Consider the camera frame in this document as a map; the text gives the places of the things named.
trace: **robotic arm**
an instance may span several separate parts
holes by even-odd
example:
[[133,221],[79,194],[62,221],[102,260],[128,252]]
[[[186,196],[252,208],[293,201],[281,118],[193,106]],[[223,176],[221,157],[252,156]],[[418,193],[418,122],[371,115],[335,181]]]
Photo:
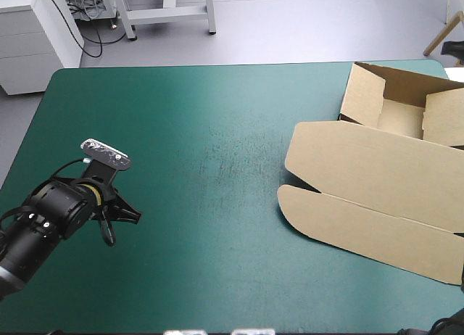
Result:
[[[141,213],[112,186],[116,173],[127,170],[126,154],[94,139],[80,147],[90,159],[58,169],[22,203],[0,217],[0,299],[24,288],[62,239],[70,238],[88,220],[99,221],[101,236],[115,244],[112,221],[137,224]],[[80,178],[57,174],[75,162],[89,163]],[[14,216],[3,229],[1,222]]]

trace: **black object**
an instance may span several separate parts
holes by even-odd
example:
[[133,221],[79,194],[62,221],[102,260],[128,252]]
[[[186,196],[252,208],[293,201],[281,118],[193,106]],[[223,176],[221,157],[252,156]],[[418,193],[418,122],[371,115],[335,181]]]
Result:
[[429,331],[417,329],[401,329],[397,335],[463,335],[464,308],[449,318],[437,320]]
[[[60,240],[70,238],[88,220],[98,220],[103,240],[115,244],[112,221],[137,224],[141,213],[112,186],[119,170],[127,170],[127,155],[94,139],[80,146],[91,157],[80,178],[62,178],[58,169],[22,203],[0,217],[0,299],[21,290]],[[14,216],[6,230],[5,218]]]
[[445,41],[442,54],[449,54],[464,62],[464,41]]

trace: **white cabinet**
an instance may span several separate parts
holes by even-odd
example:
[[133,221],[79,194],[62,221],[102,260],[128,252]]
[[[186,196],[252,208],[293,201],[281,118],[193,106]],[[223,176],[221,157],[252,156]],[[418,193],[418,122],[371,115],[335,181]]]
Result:
[[[83,39],[65,0],[55,0]],[[51,0],[0,0],[0,86],[7,94],[45,91],[54,72],[77,68],[82,50]]]

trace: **cardboard box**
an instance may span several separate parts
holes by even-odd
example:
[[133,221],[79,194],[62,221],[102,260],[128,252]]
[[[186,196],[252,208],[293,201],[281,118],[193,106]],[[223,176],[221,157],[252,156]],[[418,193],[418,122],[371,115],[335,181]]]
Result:
[[339,121],[299,123],[283,185],[297,230],[449,284],[464,266],[464,83],[353,64]]

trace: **cabinet drawer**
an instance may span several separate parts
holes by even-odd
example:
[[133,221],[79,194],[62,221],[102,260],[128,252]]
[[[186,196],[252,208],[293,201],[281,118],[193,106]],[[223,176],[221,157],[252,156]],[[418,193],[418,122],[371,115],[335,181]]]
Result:
[[50,54],[53,47],[45,33],[0,36],[0,58]]
[[53,73],[61,68],[56,54],[1,58],[0,86],[7,94],[42,92]]
[[32,10],[0,13],[0,36],[43,31]]

